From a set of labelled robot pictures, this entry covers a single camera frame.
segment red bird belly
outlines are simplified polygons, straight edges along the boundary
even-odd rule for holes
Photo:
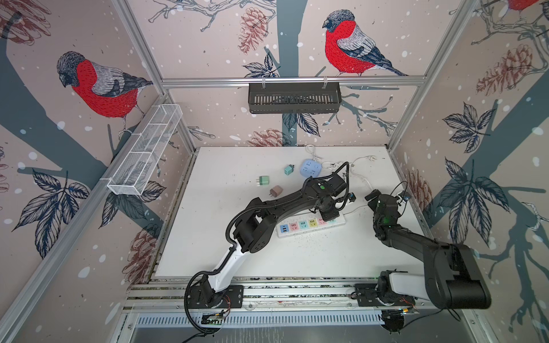
[[[326,58],[340,72],[361,74],[365,70],[374,67],[375,64],[348,56],[341,51],[337,43],[337,40],[352,35],[355,25],[354,21],[344,21],[339,24],[333,33],[326,31]]]
[[[526,7],[530,7],[539,0],[509,0],[509,9],[522,11]]]
[[[97,81],[97,74],[90,61],[85,60],[80,63],[76,72],[80,85],[72,88],[97,114],[109,118],[121,118],[130,113],[137,104],[137,89],[112,98],[93,93],[92,87]]]

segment bird head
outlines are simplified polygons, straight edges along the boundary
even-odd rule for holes
[[[333,11],[330,13],[322,27],[333,33],[335,29],[339,26],[339,24],[347,20],[355,20],[355,16],[353,15],[353,13],[348,9],[338,9],[337,11]]]
[[[59,74],[59,79],[61,80],[63,87],[66,87],[67,85],[78,87],[80,85],[76,68],[78,67],[78,64],[85,60],[84,56],[74,51],[64,53],[63,56],[59,58],[57,61],[57,73]]]

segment white wire mesh basket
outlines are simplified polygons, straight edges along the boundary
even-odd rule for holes
[[[158,106],[150,122],[118,167],[107,187],[114,194],[141,195],[181,119],[179,105]]]

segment power strip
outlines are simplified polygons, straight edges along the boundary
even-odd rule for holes
[[[284,219],[276,225],[276,232],[279,238],[284,238],[341,226],[344,225],[345,222],[346,220],[343,215],[339,215],[336,219],[325,222],[322,220],[320,212],[305,213]]]

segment wire basket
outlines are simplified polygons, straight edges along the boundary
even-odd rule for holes
[[[336,113],[341,106],[339,82],[251,83],[250,113]]]
[[[158,106],[152,119],[139,134],[132,149],[109,181],[107,187],[114,194],[143,193],[181,116],[179,105]]]

